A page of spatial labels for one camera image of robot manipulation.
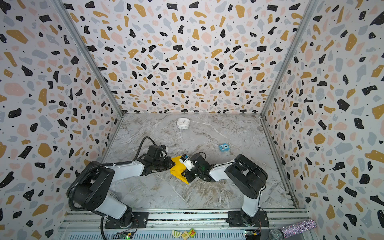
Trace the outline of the yellow square paper sheet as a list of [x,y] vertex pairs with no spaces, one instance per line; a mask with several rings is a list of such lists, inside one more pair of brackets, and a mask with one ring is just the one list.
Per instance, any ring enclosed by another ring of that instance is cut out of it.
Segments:
[[189,182],[187,178],[182,175],[187,167],[184,165],[183,161],[181,161],[181,156],[172,158],[172,162],[175,165],[170,169],[171,174],[188,185]]

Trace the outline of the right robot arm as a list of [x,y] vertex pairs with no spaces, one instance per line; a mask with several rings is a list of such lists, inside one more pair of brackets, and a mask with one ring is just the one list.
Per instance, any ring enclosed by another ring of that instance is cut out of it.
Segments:
[[229,214],[228,223],[232,226],[253,227],[259,221],[257,214],[261,208],[260,198],[266,189],[268,174],[242,154],[224,164],[210,165],[204,153],[193,156],[182,155],[178,160],[186,169],[181,172],[188,183],[195,178],[208,183],[231,180],[244,195],[243,205],[239,212]]

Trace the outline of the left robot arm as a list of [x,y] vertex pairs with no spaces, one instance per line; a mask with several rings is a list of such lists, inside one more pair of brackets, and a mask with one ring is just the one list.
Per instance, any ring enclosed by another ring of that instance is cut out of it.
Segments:
[[110,196],[111,184],[164,172],[175,165],[164,145],[150,146],[147,154],[133,161],[103,164],[93,161],[68,188],[69,207],[72,211],[89,211],[128,225],[133,219],[132,208]]

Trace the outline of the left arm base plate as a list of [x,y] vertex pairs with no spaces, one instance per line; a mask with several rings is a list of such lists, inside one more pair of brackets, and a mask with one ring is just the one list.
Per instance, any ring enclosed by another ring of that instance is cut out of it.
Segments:
[[106,229],[145,229],[149,219],[149,212],[129,212],[120,219],[107,217]]

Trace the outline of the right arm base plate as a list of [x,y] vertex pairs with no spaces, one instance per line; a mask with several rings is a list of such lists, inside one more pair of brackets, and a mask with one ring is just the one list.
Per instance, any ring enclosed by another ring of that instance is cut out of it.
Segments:
[[227,223],[231,228],[260,228],[269,227],[269,219],[267,213],[259,210],[254,217],[250,217],[243,211],[228,212]]

